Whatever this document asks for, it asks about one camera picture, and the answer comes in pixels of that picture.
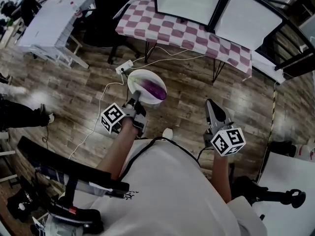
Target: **white shoe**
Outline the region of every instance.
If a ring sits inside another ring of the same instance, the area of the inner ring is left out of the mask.
[[[173,139],[173,130],[171,128],[166,128],[163,131],[162,137],[165,137],[169,140],[172,140]]]
[[[55,120],[55,115],[54,115],[54,114],[50,114],[48,117],[49,117],[49,122],[48,122],[48,124],[53,123],[54,120]]]

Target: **wrist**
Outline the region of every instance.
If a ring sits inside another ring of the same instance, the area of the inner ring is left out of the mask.
[[[136,137],[139,131],[133,125],[126,125],[122,127],[121,132],[123,132],[124,134],[129,134]]]

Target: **table leg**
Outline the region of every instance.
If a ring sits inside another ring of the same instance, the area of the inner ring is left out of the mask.
[[[0,156],[3,156],[3,155],[13,155],[13,154],[15,154],[15,150],[0,152]]]
[[[55,62],[53,59],[51,59],[50,57],[48,57],[47,55],[43,54],[43,51],[36,47],[36,46],[32,46],[32,50],[30,50],[33,54],[39,56],[40,58],[44,59],[44,60],[48,60],[51,63],[55,64],[56,66],[59,66],[59,64],[57,62]]]
[[[221,73],[221,71],[224,68],[224,66],[225,66],[225,62],[220,60],[220,64],[219,64],[218,69],[216,71],[216,59],[213,59],[213,80],[212,80],[212,83],[214,83],[214,81],[216,81],[217,77]]]
[[[146,41],[146,50],[145,50],[145,58],[144,58],[145,63],[148,63],[148,59],[156,46],[157,46],[157,43],[155,43],[152,50],[149,52],[150,43]]]
[[[82,47],[82,44],[72,35],[70,35],[70,38],[79,46]]]
[[[79,65],[81,65],[83,68],[88,69],[89,65],[86,64],[82,59],[80,59],[78,56],[76,56],[72,51],[70,51],[68,48],[66,47],[61,47],[58,48],[58,50],[60,50],[62,53],[64,53],[65,55],[69,56],[72,58],[72,60],[74,60],[75,62],[77,62]]]
[[[7,180],[10,180],[10,179],[13,179],[13,178],[16,178],[16,177],[18,177],[18,175],[15,174],[15,175],[11,175],[8,177],[0,178],[0,183],[7,181]]]

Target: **black strap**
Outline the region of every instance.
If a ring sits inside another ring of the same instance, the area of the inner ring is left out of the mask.
[[[155,137],[152,141],[150,141],[150,143],[148,145],[146,145],[138,154],[136,154],[127,164],[126,169],[124,170],[124,172],[120,175],[120,177],[118,178],[118,181],[122,181],[123,178],[127,175],[127,173],[129,172],[131,166],[133,165],[134,161],[143,153],[145,152],[148,148],[150,148],[157,140],[166,140],[168,142],[170,142],[171,144],[179,147],[182,151],[184,151],[187,155],[189,155],[193,160],[196,161],[196,163],[200,166],[199,162],[197,161],[197,159],[190,153],[188,152],[186,149],[184,149],[183,147],[179,146],[176,142],[167,139],[165,137]]]

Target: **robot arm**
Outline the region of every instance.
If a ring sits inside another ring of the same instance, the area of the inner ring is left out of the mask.
[[[135,91],[131,99],[121,108],[116,103],[110,105],[101,114],[101,123],[111,134],[112,131],[119,133],[124,117],[132,118],[133,126],[138,130],[138,137],[141,137],[147,126],[146,111],[139,102],[140,91]]]
[[[228,110],[207,99],[205,112],[209,125],[203,135],[205,147],[215,147],[221,156],[238,152],[245,145],[245,138],[240,128],[233,127]]]

